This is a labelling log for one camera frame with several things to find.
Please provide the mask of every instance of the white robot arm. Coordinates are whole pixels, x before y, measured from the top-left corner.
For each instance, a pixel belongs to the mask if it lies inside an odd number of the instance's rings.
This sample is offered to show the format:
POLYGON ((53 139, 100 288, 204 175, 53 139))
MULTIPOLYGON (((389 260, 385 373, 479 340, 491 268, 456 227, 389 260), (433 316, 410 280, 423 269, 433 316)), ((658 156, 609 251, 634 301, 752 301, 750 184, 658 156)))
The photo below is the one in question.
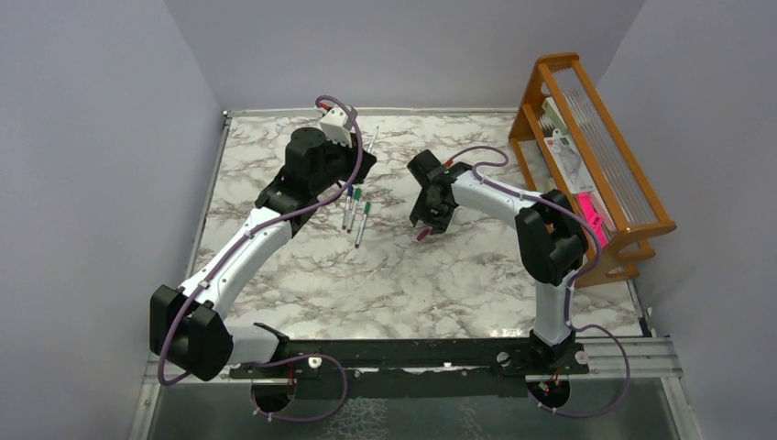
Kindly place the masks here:
MULTIPOLYGON (((262 264, 311 218, 320 205, 318 196, 355 172, 358 150, 347 115, 332 108, 319 125, 321 129, 305 127, 291 134, 284 166, 213 260, 178 288, 163 285, 151 296, 153 353, 201 380, 212 379, 224 365, 265 362, 273 356, 278 332, 262 326, 227 330, 224 319, 262 264), (281 216, 284 221, 267 225, 281 216)), ((363 182, 377 161, 368 152, 361 154, 353 183, 363 182)))
POLYGON ((536 316, 530 337, 539 340, 542 356, 553 363, 575 339, 564 320, 565 289, 582 265, 588 242, 576 221, 536 199, 546 199, 571 211, 566 196, 559 191, 542 194, 498 182, 521 197, 509 195, 480 181, 470 165, 443 165, 429 150, 413 158, 408 168, 421 185, 410 215, 413 224, 421 220, 433 234, 445 232, 454 209, 466 206, 516 230, 523 265, 536 280, 536 316))

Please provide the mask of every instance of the marble surface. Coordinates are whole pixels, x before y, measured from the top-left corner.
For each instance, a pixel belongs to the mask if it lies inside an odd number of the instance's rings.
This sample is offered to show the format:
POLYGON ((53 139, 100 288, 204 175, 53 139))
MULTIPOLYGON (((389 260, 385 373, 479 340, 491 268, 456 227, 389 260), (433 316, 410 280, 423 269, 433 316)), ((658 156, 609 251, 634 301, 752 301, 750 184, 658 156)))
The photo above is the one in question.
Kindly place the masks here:
MULTIPOLYGON (((512 229, 460 207, 447 233, 417 242, 421 228, 408 219, 419 192, 406 168, 413 156, 430 149, 445 160, 479 144, 509 149, 512 118, 360 116, 366 139, 380 126, 373 151, 378 164, 362 185, 373 208, 361 247, 354 248, 355 234, 341 229, 343 199, 320 209, 246 286, 227 323, 261 322, 298 338, 527 336, 534 319, 533 279, 520 264, 512 229)), ((233 120, 198 267, 241 225, 277 173, 298 127, 317 127, 317 118, 233 120)), ((518 163, 512 152, 509 156, 508 167, 488 175, 522 187, 518 163)), ((474 152, 460 159, 474 163, 488 157, 474 152)), ((577 325, 640 334, 623 282, 578 290, 573 312, 577 325)))

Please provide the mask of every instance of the marker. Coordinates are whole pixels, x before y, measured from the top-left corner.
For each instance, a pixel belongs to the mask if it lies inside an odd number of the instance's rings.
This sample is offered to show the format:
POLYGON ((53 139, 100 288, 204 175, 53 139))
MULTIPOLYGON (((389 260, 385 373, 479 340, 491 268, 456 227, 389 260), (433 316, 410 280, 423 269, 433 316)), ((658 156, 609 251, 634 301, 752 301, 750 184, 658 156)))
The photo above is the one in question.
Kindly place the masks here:
POLYGON ((356 220, 356 214, 359 209, 359 200, 362 198, 362 189, 356 188, 354 192, 354 202, 352 203, 351 216, 348 218, 348 234, 351 233, 351 229, 354 228, 354 220, 356 220))
POLYGON ((348 226, 348 211, 351 209, 351 197, 354 195, 354 185, 348 185, 348 195, 345 197, 343 209, 343 229, 348 226))
POLYGON ((367 147, 367 153, 372 152, 372 148, 375 147, 375 139, 378 138, 378 130, 380 129, 380 126, 375 127, 375 134, 372 135, 372 142, 369 143, 369 147, 367 147))
POLYGON ((426 229, 422 230, 421 233, 415 237, 415 239, 418 241, 421 241, 424 238, 426 238, 426 236, 428 236, 430 232, 432 232, 432 230, 427 227, 426 229))
POLYGON ((359 225, 359 233, 356 234, 356 248, 359 249, 359 245, 362 244, 362 236, 364 235, 364 228, 367 225, 367 215, 369 214, 369 202, 365 204, 365 213, 362 215, 362 223, 359 225))

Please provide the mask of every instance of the pink marker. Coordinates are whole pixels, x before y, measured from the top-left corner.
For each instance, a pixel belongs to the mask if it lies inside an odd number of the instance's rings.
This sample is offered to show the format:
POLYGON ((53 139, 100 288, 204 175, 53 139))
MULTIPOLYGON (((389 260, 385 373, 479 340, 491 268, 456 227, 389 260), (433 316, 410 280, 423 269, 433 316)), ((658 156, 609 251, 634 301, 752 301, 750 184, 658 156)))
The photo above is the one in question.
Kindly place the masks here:
POLYGON ((418 236, 415 237, 415 239, 418 240, 418 241, 421 241, 424 238, 426 238, 426 236, 428 236, 430 232, 432 232, 431 229, 429 229, 429 228, 424 229, 424 230, 421 231, 420 234, 418 234, 418 236))
POLYGON ((605 230, 602 228, 604 219, 596 212, 596 208, 591 203, 591 196, 587 192, 581 192, 577 195, 577 204, 580 205, 580 211, 583 212, 583 218, 596 232, 596 238, 599 239, 599 243, 602 248, 607 244, 607 236, 605 236, 605 230))

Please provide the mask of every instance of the glass surface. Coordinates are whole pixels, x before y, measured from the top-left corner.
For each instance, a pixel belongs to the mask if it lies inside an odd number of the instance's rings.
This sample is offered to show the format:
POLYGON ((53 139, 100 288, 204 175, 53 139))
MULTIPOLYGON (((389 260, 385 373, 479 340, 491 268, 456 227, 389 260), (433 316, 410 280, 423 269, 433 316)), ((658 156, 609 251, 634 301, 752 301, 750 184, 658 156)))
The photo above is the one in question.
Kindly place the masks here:
MULTIPOLYGON (((568 411, 612 402, 623 380, 579 380, 568 411)), ((329 419, 287 423, 253 415, 247 384, 181 384, 162 389, 148 438, 153 439, 677 439, 662 383, 635 379, 614 412, 573 420, 537 409, 529 399, 462 397, 351 399, 329 419)), ((293 401, 287 415, 315 415, 334 401, 293 401)))
POLYGON ((594 108, 583 84, 572 69, 553 74, 561 86, 567 106, 596 158, 596 163, 612 188, 618 204, 630 225, 649 225, 658 222, 650 202, 642 191, 623 154, 610 136, 604 121, 594 108))

